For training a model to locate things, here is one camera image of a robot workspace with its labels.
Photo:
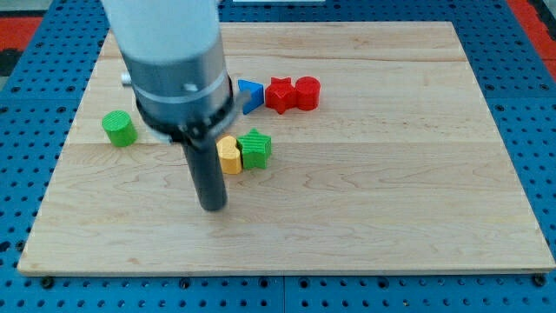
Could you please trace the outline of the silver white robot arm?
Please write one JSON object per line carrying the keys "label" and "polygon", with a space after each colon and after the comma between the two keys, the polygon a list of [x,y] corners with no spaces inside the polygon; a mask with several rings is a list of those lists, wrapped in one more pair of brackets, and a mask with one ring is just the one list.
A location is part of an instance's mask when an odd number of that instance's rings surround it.
{"label": "silver white robot arm", "polygon": [[174,142],[212,144],[235,120],[216,0],[103,0],[142,120]]}

